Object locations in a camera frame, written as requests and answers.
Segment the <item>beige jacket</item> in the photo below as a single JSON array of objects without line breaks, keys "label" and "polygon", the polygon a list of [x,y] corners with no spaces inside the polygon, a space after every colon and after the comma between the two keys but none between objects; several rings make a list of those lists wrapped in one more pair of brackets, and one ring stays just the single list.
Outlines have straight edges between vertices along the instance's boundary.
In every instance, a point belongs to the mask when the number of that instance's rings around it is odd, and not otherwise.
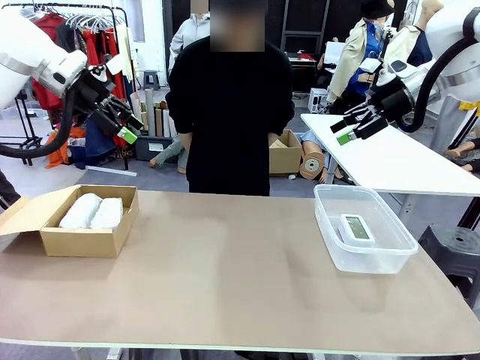
[{"label": "beige jacket", "polygon": [[407,62],[419,35],[420,30],[415,26],[410,25],[402,28],[387,46],[385,62],[383,63],[384,68],[388,69],[388,63],[393,60]]},{"label": "beige jacket", "polygon": [[335,102],[342,96],[353,74],[359,69],[367,48],[367,23],[362,19],[356,23],[345,41],[342,55],[333,77],[327,101]]}]

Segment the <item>green tag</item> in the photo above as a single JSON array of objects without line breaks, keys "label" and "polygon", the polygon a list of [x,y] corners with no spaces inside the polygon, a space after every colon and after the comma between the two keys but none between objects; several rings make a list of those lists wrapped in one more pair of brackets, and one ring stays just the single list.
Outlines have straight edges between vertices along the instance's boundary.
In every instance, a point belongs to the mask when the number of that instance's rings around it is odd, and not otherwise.
[{"label": "green tag", "polygon": [[138,139],[138,136],[128,130],[125,126],[117,133],[117,135],[129,144],[135,143]]},{"label": "green tag", "polygon": [[352,132],[351,130],[348,130],[343,135],[337,136],[338,143],[340,145],[345,145],[346,143],[348,143],[350,141],[350,138],[349,138],[348,134],[350,134],[351,132]]}]

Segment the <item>black stool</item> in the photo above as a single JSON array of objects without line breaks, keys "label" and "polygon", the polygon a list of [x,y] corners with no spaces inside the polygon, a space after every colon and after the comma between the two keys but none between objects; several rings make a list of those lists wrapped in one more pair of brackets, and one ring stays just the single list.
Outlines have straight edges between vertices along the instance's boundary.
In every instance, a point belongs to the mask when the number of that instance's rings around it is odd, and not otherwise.
[{"label": "black stool", "polygon": [[431,225],[418,243],[473,308],[480,293],[480,235],[463,227]]},{"label": "black stool", "polygon": [[160,80],[155,70],[145,70],[143,72],[143,88],[160,90]]}]

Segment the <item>black sweater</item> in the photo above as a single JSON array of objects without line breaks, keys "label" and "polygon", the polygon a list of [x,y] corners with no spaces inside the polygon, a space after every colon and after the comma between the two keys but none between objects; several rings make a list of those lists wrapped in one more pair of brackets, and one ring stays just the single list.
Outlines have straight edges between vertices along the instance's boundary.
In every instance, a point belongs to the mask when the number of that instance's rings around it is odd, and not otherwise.
[{"label": "black sweater", "polygon": [[288,58],[265,52],[211,52],[210,37],[187,46],[170,74],[169,114],[193,133],[190,192],[268,196],[268,133],[294,116]]}]

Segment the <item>beige tabletop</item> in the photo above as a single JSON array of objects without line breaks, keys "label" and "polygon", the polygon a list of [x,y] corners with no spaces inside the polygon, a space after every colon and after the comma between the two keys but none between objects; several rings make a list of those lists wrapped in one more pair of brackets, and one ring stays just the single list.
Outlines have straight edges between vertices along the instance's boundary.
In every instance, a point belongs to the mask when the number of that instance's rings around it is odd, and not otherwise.
[{"label": "beige tabletop", "polygon": [[0,338],[89,347],[447,355],[480,322],[421,250],[395,276],[338,271],[311,199],[141,191],[118,259],[0,253]]}]

